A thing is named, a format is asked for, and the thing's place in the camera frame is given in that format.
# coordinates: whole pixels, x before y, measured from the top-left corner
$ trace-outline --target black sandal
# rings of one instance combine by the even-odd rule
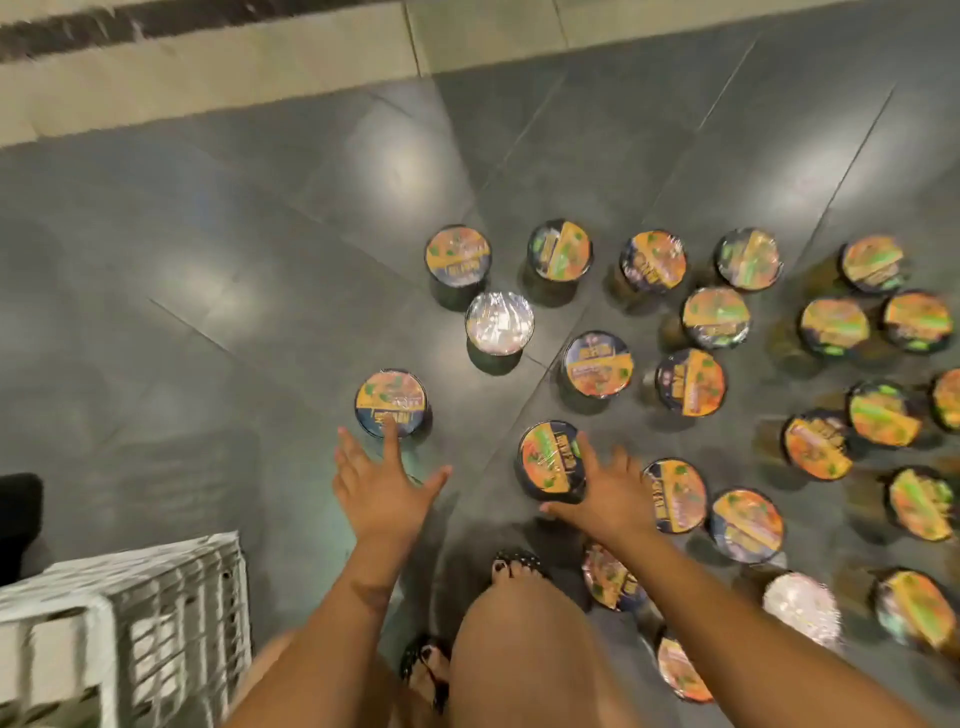
[[[505,548],[502,551],[497,551],[496,556],[493,557],[493,562],[496,563],[498,561],[504,562],[504,566],[506,567],[509,567],[512,561],[516,561],[527,569],[535,571],[547,581],[552,581],[550,574],[546,572],[546,567],[543,565],[543,562],[537,558],[536,554],[531,553],[525,548],[514,548],[513,550]]]
[[[433,683],[433,710],[438,716],[442,716],[446,708],[446,700],[450,695],[450,686],[433,674],[433,670],[427,664],[431,649],[439,649],[447,660],[450,659],[448,651],[438,638],[420,635],[403,650],[403,657],[400,658],[400,680],[410,687],[410,676],[414,673],[414,665],[423,663]]]

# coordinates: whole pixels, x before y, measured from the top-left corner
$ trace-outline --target person's right hand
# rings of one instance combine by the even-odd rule
[[[614,555],[631,534],[656,532],[653,493],[640,477],[643,466],[639,459],[617,446],[610,465],[601,465],[582,431],[577,445],[587,471],[587,496],[576,505],[546,502],[540,506],[541,512],[576,526]]]

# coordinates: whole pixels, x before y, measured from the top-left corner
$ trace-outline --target instant noodle cup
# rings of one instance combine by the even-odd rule
[[[780,553],[785,529],[773,501],[757,491],[730,490],[710,505],[710,537],[721,553],[741,564],[760,564]]]
[[[888,514],[924,541],[946,541],[957,524],[957,497],[940,473],[923,465],[896,471],[886,488]]]
[[[724,235],[713,263],[721,278],[741,291],[769,288],[783,270],[777,240],[759,228],[740,228]]]
[[[577,428],[550,420],[528,429],[516,451],[516,471],[528,496],[579,503],[587,493],[587,473],[577,446]]]
[[[720,362],[699,349],[666,356],[654,374],[660,401],[684,417],[716,412],[727,394],[727,378]]]
[[[840,413],[812,409],[787,420],[783,451],[791,465],[817,480],[839,480],[850,472],[850,428]]]
[[[938,352],[949,344],[953,334],[949,309],[925,291],[906,291],[890,297],[880,318],[887,339],[905,352]]]
[[[470,303],[467,339],[491,356],[523,351],[534,335],[534,309],[518,293],[481,293]]]
[[[750,310],[732,288],[700,288],[684,302],[684,331],[704,349],[732,349],[747,338]]]
[[[711,703],[713,695],[707,683],[697,673],[684,649],[673,635],[663,630],[657,640],[657,668],[666,684],[683,700],[692,703]]]
[[[872,602],[880,626],[909,647],[939,650],[957,628],[956,612],[940,586],[919,571],[894,569],[880,576]]]
[[[423,259],[430,275],[449,288],[482,283],[492,262],[487,238],[463,225],[451,225],[437,232],[427,242]]]
[[[564,374],[585,397],[605,400],[622,392],[634,375],[634,358],[621,339],[605,331],[577,336],[564,352]]]
[[[920,434],[923,422],[906,391],[889,381],[865,381],[850,390],[847,411],[864,440],[886,448],[905,448]]]
[[[889,294],[909,275],[906,258],[890,235],[868,235],[840,249],[840,275],[863,293]]]
[[[623,246],[617,271],[634,293],[666,293],[686,275],[684,245],[667,231],[641,232]]]
[[[811,352],[840,357],[870,338],[870,322],[854,299],[826,297],[806,305],[798,331]]]
[[[777,576],[763,591],[763,611],[815,643],[836,649],[842,620],[836,597],[825,584],[796,571]]]
[[[930,413],[943,429],[960,429],[960,369],[950,369],[933,380]]]
[[[396,420],[397,435],[406,437],[423,425],[429,403],[426,390],[415,376],[402,369],[381,369],[360,385],[353,412],[373,437],[383,437],[383,418],[387,415]]]
[[[685,460],[663,458],[643,471],[643,482],[654,495],[657,528],[663,533],[686,533],[707,517],[707,486],[697,469]]]
[[[594,599],[617,612],[635,612],[647,599],[634,576],[599,544],[587,548],[584,581]]]
[[[593,263],[593,245],[587,233],[569,220],[550,220],[530,236],[527,264],[544,280],[579,280]]]

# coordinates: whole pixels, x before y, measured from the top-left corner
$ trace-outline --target gray tile floor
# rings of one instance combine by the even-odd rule
[[[344,563],[334,426],[357,431],[358,382],[396,366],[435,410],[405,453],[412,474],[456,468],[403,581],[407,613],[447,633],[505,542],[536,546],[584,598],[575,540],[535,523],[512,473],[520,432],[551,416],[604,448],[687,457],[711,487],[764,490],[788,519],[791,564],[815,576],[853,555],[949,580],[944,546],[867,546],[845,524],[842,486],[798,490],[750,443],[758,419],[861,376],[797,379],[766,350],[805,272],[850,235],[901,235],[914,281],[960,313],[957,27],[951,0],[875,0],[5,150],[0,465],[46,480],[51,558],[239,528],[262,643]],[[590,232],[596,269],[571,303],[537,308],[516,369],[487,376],[461,316],[429,296],[423,243],[466,221],[492,241],[493,284],[517,287],[529,231],[558,215]],[[550,365],[575,331],[618,332],[641,368],[659,358],[668,306],[629,316],[602,291],[627,236],[667,227],[702,262],[743,225],[777,232],[788,275],[750,298],[756,332],[725,357],[721,412],[678,432],[632,394],[569,411]],[[913,381],[956,351],[887,373]],[[651,725],[723,724],[668,694],[627,619],[591,618]],[[960,710],[956,688],[869,630],[851,630],[848,655],[938,725]]]

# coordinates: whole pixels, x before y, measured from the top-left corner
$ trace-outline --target leg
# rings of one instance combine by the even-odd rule
[[[250,665],[233,698],[237,705],[250,694],[251,689],[267,674],[267,670],[283,654],[294,639],[296,631],[285,632],[273,638]],[[433,681],[429,670],[446,679],[448,665],[443,654],[432,652],[425,664],[414,666],[409,687],[389,668],[380,655],[373,655],[357,728],[443,728],[442,716],[433,712]]]
[[[453,646],[456,728],[639,728],[580,608],[517,561],[492,576]]]

